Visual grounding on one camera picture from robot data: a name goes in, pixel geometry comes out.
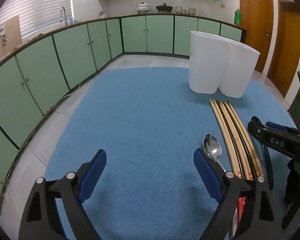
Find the green bottle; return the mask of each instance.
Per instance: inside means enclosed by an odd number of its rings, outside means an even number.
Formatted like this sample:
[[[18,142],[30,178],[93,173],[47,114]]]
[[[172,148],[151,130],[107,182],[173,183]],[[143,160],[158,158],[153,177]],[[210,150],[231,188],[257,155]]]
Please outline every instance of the green bottle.
[[[237,9],[234,12],[234,25],[240,26],[241,23],[241,12],[239,9]]]

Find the black pot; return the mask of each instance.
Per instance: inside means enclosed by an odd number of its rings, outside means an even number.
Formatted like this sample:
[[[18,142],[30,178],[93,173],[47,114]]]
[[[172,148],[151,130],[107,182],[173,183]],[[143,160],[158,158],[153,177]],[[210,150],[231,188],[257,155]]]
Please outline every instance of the black pot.
[[[169,13],[171,13],[173,7],[172,6],[166,6],[166,5],[167,5],[166,3],[163,3],[163,5],[156,6],[158,12],[169,12]]]

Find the window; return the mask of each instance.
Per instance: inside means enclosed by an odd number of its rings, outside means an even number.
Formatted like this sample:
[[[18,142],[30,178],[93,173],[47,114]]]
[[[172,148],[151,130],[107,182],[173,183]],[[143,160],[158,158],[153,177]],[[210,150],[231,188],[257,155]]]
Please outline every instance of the window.
[[[19,15],[21,36],[60,21],[60,8],[72,18],[70,0],[6,0],[0,8],[0,24]]]

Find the white bin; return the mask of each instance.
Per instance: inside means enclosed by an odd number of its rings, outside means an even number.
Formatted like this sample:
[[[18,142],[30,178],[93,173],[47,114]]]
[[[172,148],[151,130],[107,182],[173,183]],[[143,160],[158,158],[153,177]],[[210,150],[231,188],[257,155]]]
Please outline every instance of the white bin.
[[[227,38],[191,31],[188,84],[196,93],[214,94],[227,65]]]
[[[242,97],[256,67],[260,52],[238,41],[228,40],[228,63],[219,89],[228,96]]]

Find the kitchen counter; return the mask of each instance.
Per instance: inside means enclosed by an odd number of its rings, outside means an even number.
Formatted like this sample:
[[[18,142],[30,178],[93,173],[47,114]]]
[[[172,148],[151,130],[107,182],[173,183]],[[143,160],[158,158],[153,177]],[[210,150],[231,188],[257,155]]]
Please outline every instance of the kitchen counter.
[[[77,27],[77,26],[80,26],[80,25],[88,24],[88,23],[98,22],[98,21],[118,19],[118,18],[127,18],[127,17],[135,17],[135,16],[149,16],[149,15],[175,15],[175,16],[183,16],[183,17],[192,17],[192,18],[198,18],[198,19],[204,19],[204,20],[210,20],[210,21],[218,22],[218,23],[221,23],[221,24],[229,25],[229,26],[235,27],[237,29],[246,31],[243,28],[240,28],[236,25],[233,25],[233,24],[230,24],[230,23],[227,23],[227,22],[223,22],[223,21],[219,21],[219,20],[215,20],[215,19],[211,19],[211,18],[207,18],[207,17],[197,16],[197,15],[183,14],[183,13],[179,13],[179,14],[178,13],[147,13],[147,14],[143,13],[143,14],[131,14],[131,15],[117,16],[117,17],[107,17],[107,18],[102,18],[102,19],[93,19],[93,20],[83,21],[83,22],[80,22],[80,23],[77,23],[77,24],[69,25],[67,27],[58,28],[56,30],[53,30],[53,31],[45,33],[45,34],[39,34],[37,37],[33,38],[29,42],[27,42],[25,44],[22,44],[19,47],[16,47],[12,53],[8,54],[5,58],[3,58],[0,61],[0,66],[2,66],[5,62],[7,62],[10,58],[15,56],[17,53],[19,53],[23,49],[25,49],[25,48],[31,46],[32,44],[34,44],[34,43],[36,43],[36,42],[38,42],[38,41],[40,41],[40,40],[42,40],[42,39],[44,39],[48,36],[51,36],[55,33],[59,33],[61,31],[64,31],[64,30],[67,30],[67,29],[70,29],[70,28],[73,28],[73,27]]]

